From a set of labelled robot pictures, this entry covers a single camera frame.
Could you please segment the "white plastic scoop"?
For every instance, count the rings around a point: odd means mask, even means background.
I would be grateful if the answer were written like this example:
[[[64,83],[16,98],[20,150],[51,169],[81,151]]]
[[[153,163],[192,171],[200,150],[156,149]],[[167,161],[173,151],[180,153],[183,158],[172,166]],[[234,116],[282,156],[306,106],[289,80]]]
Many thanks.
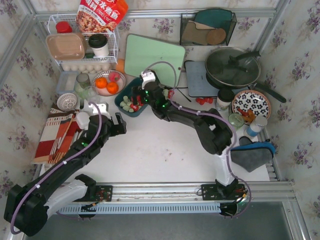
[[[86,112],[78,112],[75,116],[76,123],[81,130],[88,130],[90,123],[90,116]]]

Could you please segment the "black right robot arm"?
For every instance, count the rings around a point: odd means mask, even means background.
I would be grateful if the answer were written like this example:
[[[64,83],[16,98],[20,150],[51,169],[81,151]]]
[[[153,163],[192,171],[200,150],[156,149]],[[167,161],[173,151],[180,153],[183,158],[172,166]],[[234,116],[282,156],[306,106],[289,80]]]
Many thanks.
[[[196,111],[186,108],[166,98],[158,82],[155,80],[144,82],[141,78],[137,78],[137,83],[131,87],[131,97],[134,104],[149,105],[158,119],[180,123],[195,129],[202,147],[209,154],[220,157],[225,155],[223,161],[228,171],[226,175],[231,177],[231,182],[222,183],[216,179],[216,191],[225,200],[236,193],[239,180],[231,170],[230,157],[232,137],[235,134],[216,109]]]

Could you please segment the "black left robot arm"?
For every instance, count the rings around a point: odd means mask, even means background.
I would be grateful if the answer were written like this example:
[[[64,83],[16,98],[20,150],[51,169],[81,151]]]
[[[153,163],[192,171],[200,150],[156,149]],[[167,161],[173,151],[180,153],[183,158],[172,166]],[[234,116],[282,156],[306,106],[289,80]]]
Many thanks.
[[[127,132],[127,123],[122,115],[115,114],[118,123],[105,115],[93,115],[85,136],[76,140],[66,155],[42,176],[25,186],[14,185],[8,192],[3,218],[10,224],[13,235],[24,233],[34,236],[46,224],[50,213],[60,209],[52,208],[50,197],[75,172],[88,165],[101,152],[110,137]]]

